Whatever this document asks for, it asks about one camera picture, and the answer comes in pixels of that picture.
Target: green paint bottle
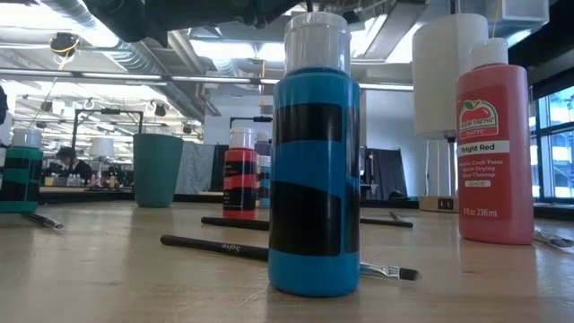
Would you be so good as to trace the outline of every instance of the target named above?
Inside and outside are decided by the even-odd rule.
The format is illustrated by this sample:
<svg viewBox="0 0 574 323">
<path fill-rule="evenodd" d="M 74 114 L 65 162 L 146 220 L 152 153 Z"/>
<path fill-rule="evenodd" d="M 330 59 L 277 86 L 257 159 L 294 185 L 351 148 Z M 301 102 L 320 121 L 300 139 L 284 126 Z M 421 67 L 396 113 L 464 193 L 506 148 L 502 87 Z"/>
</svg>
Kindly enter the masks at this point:
<svg viewBox="0 0 574 323">
<path fill-rule="evenodd" d="M 0 213 L 33 213 L 38 208 L 42 174 L 42 134 L 36 129 L 14 129 L 6 150 L 0 188 Z"/>
</svg>

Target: paint bottle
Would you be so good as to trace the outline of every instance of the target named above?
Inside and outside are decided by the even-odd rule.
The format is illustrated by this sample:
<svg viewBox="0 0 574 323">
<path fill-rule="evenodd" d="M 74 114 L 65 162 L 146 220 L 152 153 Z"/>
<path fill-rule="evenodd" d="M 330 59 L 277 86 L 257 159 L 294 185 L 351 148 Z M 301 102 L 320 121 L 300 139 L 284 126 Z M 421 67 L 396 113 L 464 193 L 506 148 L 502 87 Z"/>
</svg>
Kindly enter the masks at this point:
<svg viewBox="0 0 574 323">
<path fill-rule="evenodd" d="M 275 85 L 269 280 L 334 297 L 359 282 L 359 86 L 344 18 L 304 13 L 285 29 Z"/>
<path fill-rule="evenodd" d="M 459 230 L 469 240 L 530 244 L 534 234 L 528 83 L 504 39 L 471 51 L 457 80 Z"/>
<path fill-rule="evenodd" d="M 259 198 L 259 207 L 268 208 L 271 206 L 271 156 L 258 157 L 258 179 L 257 179 L 257 197 Z"/>
<path fill-rule="evenodd" d="M 42 134 L 36 129 L 14 129 L 6 150 L 0 188 L 0 213 L 34 213 L 38 208 L 44 153 Z"/>
<path fill-rule="evenodd" d="M 271 144 L 267 133 L 257 132 L 255 151 L 257 159 L 257 207 L 269 207 L 269 188 L 271 187 Z"/>
<path fill-rule="evenodd" d="M 257 133 L 255 151 L 259 156 L 271 156 L 271 144 L 268 142 L 267 133 L 261 131 Z"/>
<path fill-rule="evenodd" d="M 230 149 L 225 152 L 223 217 L 255 219 L 257 153 L 255 131 L 235 127 L 230 130 Z"/>
</svg>

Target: black stripe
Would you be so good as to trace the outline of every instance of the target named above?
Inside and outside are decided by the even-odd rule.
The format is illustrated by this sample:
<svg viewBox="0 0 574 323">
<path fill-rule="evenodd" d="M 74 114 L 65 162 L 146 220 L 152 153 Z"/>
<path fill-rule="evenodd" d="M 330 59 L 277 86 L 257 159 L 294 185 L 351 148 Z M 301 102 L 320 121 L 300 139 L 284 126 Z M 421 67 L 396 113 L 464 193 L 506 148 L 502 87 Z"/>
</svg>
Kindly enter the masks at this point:
<svg viewBox="0 0 574 323">
<path fill-rule="evenodd" d="M 359 251 L 360 194 L 349 184 L 345 185 L 345 251 Z"/>
<path fill-rule="evenodd" d="M 253 211 L 257 188 L 232 188 L 223 191 L 223 210 Z"/>
<path fill-rule="evenodd" d="M 39 198 L 39 184 L 28 183 L 28 194 L 26 195 L 26 201 L 38 202 L 38 198 Z"/>
<path fill-rule="evenodd" d="M 347 175 L 357 179 L 359 177 L 359 107 L 347 109 L 346 131 L 346 169 Z"/>
<path fill-rule="evenodd" d="M 318 189 L 274 181 L 271 185 L 272 249 L 304 256 L 341 251 L 341 198 Z"/>
<path fill-rule="evenodd" d="M 26 198 L 26 185 L 5 179 L 0 189 L 0 201 L 24 201 Z"/>
<path fill-rule="evenodd" d="M 254 161 L 226 161 L 225 177 L 257 174 L 257 163 Z"/>
<path fill-rule="evenodd" d="M 30 179 L 40 181 L 42 177 L 42 161 L 32 160 L 30 163 Z"/>
<path fill-rule="evenodd" d="M 4 169 L 28 169 L 30 167 L 30 160 L 27 158 L 14 158 L 7 157 L 4 162 Z"/>
<path fill-rule="evenodd" d="M 274 140 L 285 144 L 300 140 L 342 141 L 343 109 L 336 104 L 307 103 L 275 111 Z"/>
</svg>

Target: teal cup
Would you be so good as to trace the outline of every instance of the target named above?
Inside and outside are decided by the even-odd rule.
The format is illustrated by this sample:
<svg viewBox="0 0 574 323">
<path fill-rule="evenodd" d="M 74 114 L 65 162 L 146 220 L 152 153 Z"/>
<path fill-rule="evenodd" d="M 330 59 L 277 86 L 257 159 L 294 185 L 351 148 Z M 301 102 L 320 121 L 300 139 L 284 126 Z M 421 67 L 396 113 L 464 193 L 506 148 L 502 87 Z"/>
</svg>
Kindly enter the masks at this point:
<svg viewBox="0 0 574 323">
<path fill-rule="evenodd" d="M 178 183 L 183 140 L 171 135 L 134 135 L 134 192 L 140 207 L 169 207 Z"/>
</svg>

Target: black and red paint bottle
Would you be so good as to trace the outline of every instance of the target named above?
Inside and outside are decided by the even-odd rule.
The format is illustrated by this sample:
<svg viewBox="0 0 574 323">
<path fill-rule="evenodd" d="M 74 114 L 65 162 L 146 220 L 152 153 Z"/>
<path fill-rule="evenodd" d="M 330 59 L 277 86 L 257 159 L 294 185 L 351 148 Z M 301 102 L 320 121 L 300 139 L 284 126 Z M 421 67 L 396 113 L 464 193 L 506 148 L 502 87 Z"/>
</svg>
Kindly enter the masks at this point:
<svg viewBox="0 0 574 323">
<path fill-rule="evenodd" d="M 230 130 L 230 150 L 225 153 L 223 217 L 254 220 L 256 217 L 257 153 L 255 131 Z"/>
</svg>

